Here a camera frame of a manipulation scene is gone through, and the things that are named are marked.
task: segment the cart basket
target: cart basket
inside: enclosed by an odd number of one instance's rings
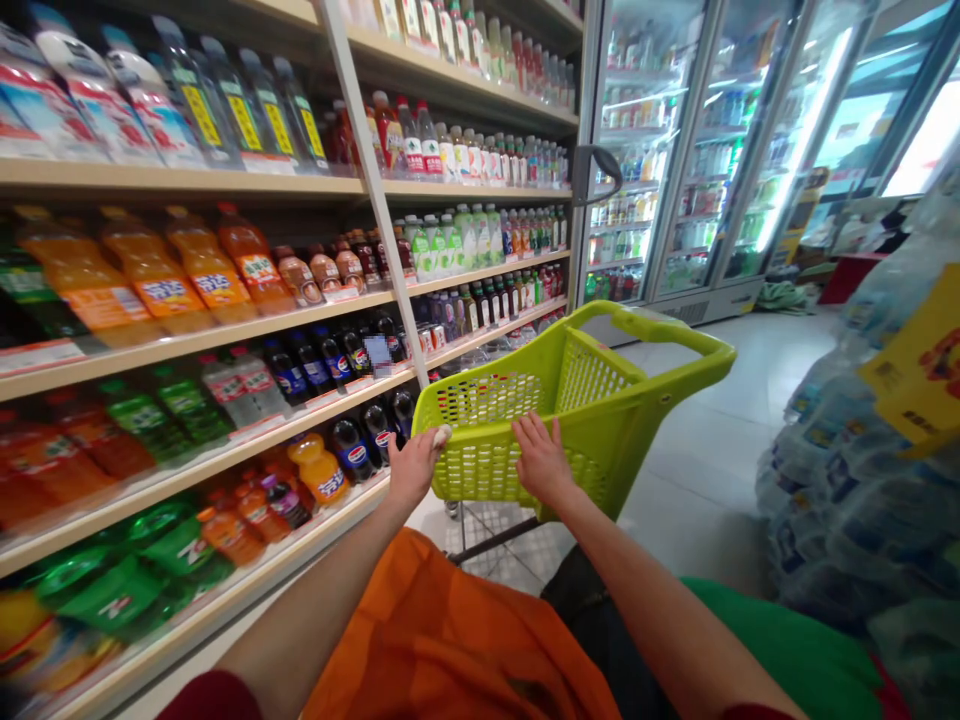
[[[700,358],[654,377],[579,328],[609,315],[644,342],[673,342]],[[483,367],[432,384],[420,394],[414,433],[448,423],[433,491],[447,501],[517,502],[553,516],[520,485],[520,447],[511,421],[536,410],[549,428],[560,418],[567,460],[577,484],[616,518],[660,422],[684,398],[722,380],[736,350],[673,319],[651,319],[617,303],[595,300],[545,330],[530,344]]]

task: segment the water bottle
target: water bottle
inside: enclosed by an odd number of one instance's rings
[[[234,425],[244,428],[261,419],[260,408],[247,393],[234,368],[218,362],[213,354],[201,355],[200,363],[203,365],[200,379]]]

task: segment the store shelf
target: store shelf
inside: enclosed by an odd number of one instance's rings
[[[508,323],[504,323],[499,327],[493,330],[487,330],[482,333],[474,333],[465,338],[458,340],[456,343],[447,345],[442,352],[434,353],[427,357],[427,368],[432,370],[435,367],[443,365],[445,362],[450,362],[454,358],[458,358],[463,355],[465,352],[478,348],[481,345],[495,340],[501,335],[506,335],[511,330],[516,330],[518,327],[523,327],[528,322],[541,318],[544,315],[552,313],[554,310],[559,310],[560,308],[565,308],[567,306],[566,296],[555,298],[549,302],[545,302],[541,305],[537,305],[533,310],[523,313],[516,320],[511,320]]]
[[[256,605],[277,585],[317,559],[326,548],[373,512],[389,488],[389,470],[354,486],[343,503],[325,508],[282,542],[270,545],[254,565],[235,571],[166,626],[98,668],[48,706],[40,708],[40,714],[49,720],[85,720],[113,712]]]
[[[347,28],[350,47],[361,79],[404,93],[411,101],[424,99],[450,110],[503,123],[504,130],[518,126],[537,134],[572,134],[579,118],[523,93],[497,85],[464,68],[390,40],[367,28]],[[444,113],[433,112],[435,121]]]
[[[287,420],[280,420],[279,425],[268,425],[268,429],[261,431],[254,426],[227,444],[206,450],[182,467],[160,470],[141,480],[127,483],[119,494],[111,494],[116,493],[111,490],[106,491],[106,498],[102,495],[86,498],[83,501],[84,507],[72,515],[65,516],[62,508],[58,509],[59,512],[52,511],[48,516],[38,518],[29,527],[24,527],[21,534],[0,543],[0,577],[193,487],[415,377],[413,370],[402,370],[321,407],[307,406],[293,413]],[[98,501],[102,503],[99,506],[95,504]]]
[[[105,377],[141,365],[149,365],[190,353],[210,350],[221,345],[241,342],[299,325],[326,320],[356,310],[383,305],[393,302],[393,300],[392,290],[370,293],[352,300],[327,303],[318,307],[304,308],[284,315],[258,318],[236,325],[222,325],[212,330],[164,338],[148,345],[140,345],[127,350],[112,350],[91,355],[83,360],[69,361],[42,370],[7,375],[0,378],[0,402],[52,390],[64,385],[73,385],[74,383]]]
[[[484,278],[493,277],[494,275],[523,270],[524,268],[533,267],[534,265],[542,265],[543,263],[561,260],[565,257],[570,257],[569,250],[537,255],[536,257],[527,258],[526,260],[517,260],[516,262],[506,263],[505,265],[474,270],[473,272],[464,273],[463,275],[453,275],[448,278],[431,280],[430,282],[419,283],[417,285],[409,285],[407,286],[407,293],[413,296],[424,295],[436,290],[447,290],[455,285],[463,285],[464,283],[470,283],[474,280],[483,280]]]
[[[171,197],[256,194],[273,197],[365,196],[356,178],[311,175],[266,175],[232,170],[177,170],[164,167],[136,167],[100,163],[49,162],[44,160],[0,159],[0,196],[34,198],[52,196],[104,200],[119,196]]]
[[[570,190],[553,188],[511,188],[452,183],[417,182],[415,180],[384,180],[383,190],[389,198],[407,200],[435,200],[462,198],[464,200],[569,200]]]

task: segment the yellow sign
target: yellow sign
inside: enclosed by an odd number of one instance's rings
[[[877,414],[923,457],[960,437],[960,264],[944,269],[927,301],[890,344],[860,368]]]

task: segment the floor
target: floor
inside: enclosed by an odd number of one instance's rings
[[[783,424],[787,399],[807,369],[834,343],[832,314],[751,314],[698,328],[737,348],[720,383],[667,416],[647,454],[619,524],[678,575],[706,577],[764,596],[762,529],[753,482],[760,453]],[[656,375],[696,356],[679,346],[642,344],[618,352]],[[465,503],[451,520],[432,493],[408,525],[459,552],[529,517],[515,505]],[[464,564],[464,569],[538,595],[573,538],[558,523],[540,527]],[[208,670],[279,595],[279,590],[114,715],[153,717],[192,677]]]

